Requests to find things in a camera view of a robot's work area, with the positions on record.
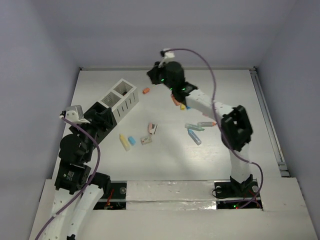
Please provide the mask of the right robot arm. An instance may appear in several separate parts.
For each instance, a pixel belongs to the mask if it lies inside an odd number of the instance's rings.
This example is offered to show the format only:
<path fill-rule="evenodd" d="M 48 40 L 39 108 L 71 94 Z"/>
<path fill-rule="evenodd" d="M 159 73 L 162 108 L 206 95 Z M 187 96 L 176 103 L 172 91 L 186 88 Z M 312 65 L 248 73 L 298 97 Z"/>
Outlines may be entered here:
<path fill-rule="evenodd" d="M 250 169 L 249 143 L 253 129 L 246 109 L 213 100 L 197 86 L 186 81 L 182 65 L 171 61 L 147 72 L 152 84 L 163 84 L 178 103 L 195 109 L 213 119 L 221 131 L 221 140 L 228 148 L 231 163 L 230 181 L 216 193 L 218 198 L 244 198 L 253 185 Z"/>

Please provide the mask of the pink mini stapler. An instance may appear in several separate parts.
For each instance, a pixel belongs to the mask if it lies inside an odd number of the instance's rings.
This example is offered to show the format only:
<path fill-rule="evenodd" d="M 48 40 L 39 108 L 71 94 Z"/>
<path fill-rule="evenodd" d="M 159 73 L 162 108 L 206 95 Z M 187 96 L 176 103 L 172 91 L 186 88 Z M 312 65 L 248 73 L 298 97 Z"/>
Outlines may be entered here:
<path fill-rule="evenodd" d="M 154 135 L 156 133 L 157 128 L 158 128 L 158 124 L 150 122 L 148 124 L 148 133 L 150 135 Z"/>

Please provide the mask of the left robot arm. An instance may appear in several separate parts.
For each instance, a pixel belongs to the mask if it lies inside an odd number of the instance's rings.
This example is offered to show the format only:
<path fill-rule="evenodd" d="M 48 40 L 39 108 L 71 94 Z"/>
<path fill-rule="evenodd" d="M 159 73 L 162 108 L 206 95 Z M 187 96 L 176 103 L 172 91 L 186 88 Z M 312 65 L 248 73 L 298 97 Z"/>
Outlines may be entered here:
<path fill-rule="evenodd" d="M 100 198 L 110 194 L 111 178 L 87 165 L 93 151 L 101 157 L 99 143 L 117 125 L 112 109 L 96 102 L 86 112 L 81 105 L 67 107 L 60 119 L 71 133 L 59 143 L 60 159 L 51 217 L 37 240 L 77 240 Z"/>

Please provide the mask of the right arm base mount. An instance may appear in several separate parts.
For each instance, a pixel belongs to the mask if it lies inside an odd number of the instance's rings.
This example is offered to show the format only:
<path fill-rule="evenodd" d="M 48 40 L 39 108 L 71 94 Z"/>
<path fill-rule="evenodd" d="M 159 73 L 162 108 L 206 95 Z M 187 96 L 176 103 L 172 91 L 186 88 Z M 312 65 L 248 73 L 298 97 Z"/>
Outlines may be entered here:
<path fill-rule="evenodd" d="M 214 183 L 211 195 L 216 199 L 218 210 L 263 209 L 261 195 L 257 194 L 259 186 L 256 180 L 243 192 L 236 192 L 229 181 Z"/>

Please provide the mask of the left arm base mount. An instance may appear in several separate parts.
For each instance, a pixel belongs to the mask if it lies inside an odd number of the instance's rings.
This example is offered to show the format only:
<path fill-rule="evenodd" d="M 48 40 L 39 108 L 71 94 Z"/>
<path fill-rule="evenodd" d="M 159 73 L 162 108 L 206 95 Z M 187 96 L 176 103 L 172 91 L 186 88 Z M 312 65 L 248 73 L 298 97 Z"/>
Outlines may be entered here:
<path fill-rule="evenodd" d="M 94 210 L 125 210 L 127 182 L 112 181 L 109 193 L 104 194 L 94 206 Z"/>

